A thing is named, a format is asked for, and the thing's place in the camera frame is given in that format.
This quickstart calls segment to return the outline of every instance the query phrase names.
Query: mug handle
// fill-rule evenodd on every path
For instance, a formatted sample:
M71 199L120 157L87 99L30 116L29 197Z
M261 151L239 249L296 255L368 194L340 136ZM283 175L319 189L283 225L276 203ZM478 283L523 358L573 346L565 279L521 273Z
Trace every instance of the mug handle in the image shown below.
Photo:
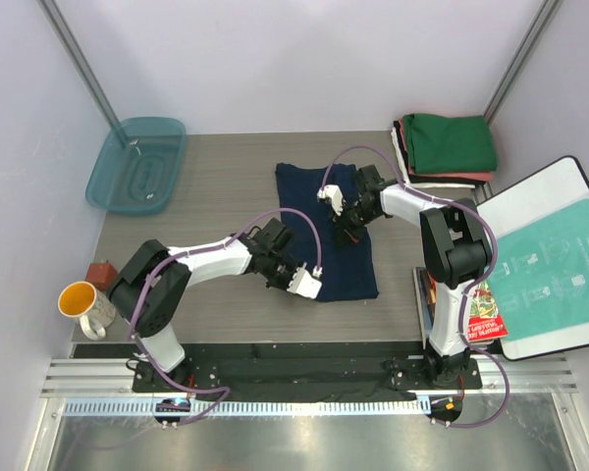
M79 322L82 332L90 340L103 340L107 335L103 325L96 319L89 316L80 316Z

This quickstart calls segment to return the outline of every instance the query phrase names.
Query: white wall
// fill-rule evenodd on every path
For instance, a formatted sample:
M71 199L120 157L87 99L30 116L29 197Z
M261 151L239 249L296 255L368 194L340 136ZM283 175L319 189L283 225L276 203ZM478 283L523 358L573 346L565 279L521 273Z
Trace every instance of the white wall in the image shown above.
M59 0L121 119L190 133L480 114L540 0Z
M589 178L589 0L565 1L492 126L501 163L495 189L564 154ZM589 348L567 354L589 419Z
M22 469L52 356L103 213L84 190L105 122L33 0L0 3L0 470Z

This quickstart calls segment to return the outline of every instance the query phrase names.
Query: gray wood tabletop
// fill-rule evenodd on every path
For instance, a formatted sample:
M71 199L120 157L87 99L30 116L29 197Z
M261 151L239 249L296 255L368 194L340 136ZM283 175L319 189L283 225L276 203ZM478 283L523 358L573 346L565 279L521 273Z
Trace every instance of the gray wood tabletop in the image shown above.
M190 135L186 159L166 210L130 217L107 214L95 260L118 270L150 238L191 246L222 239L254 216L278 207L275 165L323 168L346 147L366 144L394 158L390 135L381 131ZM382 159L354 150L342 162L374 163L391 178ZM460 198L467 189L438 189ZM266 289L259 275L226 277L186 291L172 323L181 342L297 342L419 340L412 268L423 264L418 228L399 218L369 226L377 299L320 303ZM105 341L125 341L117 318ZM89 342L77 326L75 342Z

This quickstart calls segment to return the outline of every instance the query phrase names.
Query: black cloth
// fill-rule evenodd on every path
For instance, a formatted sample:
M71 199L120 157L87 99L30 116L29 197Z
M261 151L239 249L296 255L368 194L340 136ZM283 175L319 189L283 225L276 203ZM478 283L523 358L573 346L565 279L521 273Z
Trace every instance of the black cloth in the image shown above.
M368 232L359 243L337 248L334 244L332 207L319 202L316 193L323 181L325 169L306 170L290 164L277 164L275 177L280 206L305 213L316 225L323 250L323 286L317 301L374 299L378 296ZM346 201L357 199L353 181L354 165L335 165L327 181L337 184ZM291 254L307 262L307 269L316 265L316 244L307 223L292 213L283 213L282 222L296 232L290 247Z
M397 141L400 145L400 153L402 154L403 163L405 167L410 168L410 162L408 160L408 152L403 146L402 139L402 125L399 121L393 121L393 127L397 133ZM422 175L408 175L412 183L463 183L463 184L483 184L484 182L474 179L462 179L457 177L426 177Z

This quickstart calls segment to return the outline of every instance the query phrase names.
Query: green cloth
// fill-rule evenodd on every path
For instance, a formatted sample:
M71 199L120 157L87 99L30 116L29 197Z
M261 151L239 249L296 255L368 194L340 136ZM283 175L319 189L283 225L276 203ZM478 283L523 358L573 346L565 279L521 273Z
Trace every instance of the green cloth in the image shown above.
M589 199L504 235L498 247L489 287L507 340L589 323Z
M487 172L498 168L489 126L482 116L403 117L410 167L417 174Z

